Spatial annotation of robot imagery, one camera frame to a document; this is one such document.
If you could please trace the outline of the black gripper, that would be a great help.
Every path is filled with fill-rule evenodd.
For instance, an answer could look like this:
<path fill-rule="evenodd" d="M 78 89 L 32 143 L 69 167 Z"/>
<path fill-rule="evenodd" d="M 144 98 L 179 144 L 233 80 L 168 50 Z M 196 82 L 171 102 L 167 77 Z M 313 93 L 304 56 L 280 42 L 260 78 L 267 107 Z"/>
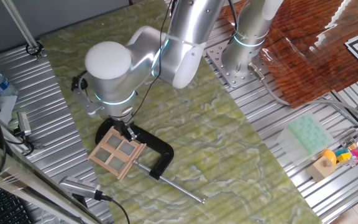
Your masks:
<path fill-rule="evenodd" d="M 128 141 L 135 140 L 137 138 L 137 131 L 133 121 L 124 122 L 116 118 L 111 118 L 114 129 L 118 131 L 121 136 L 126 138 Z"/>

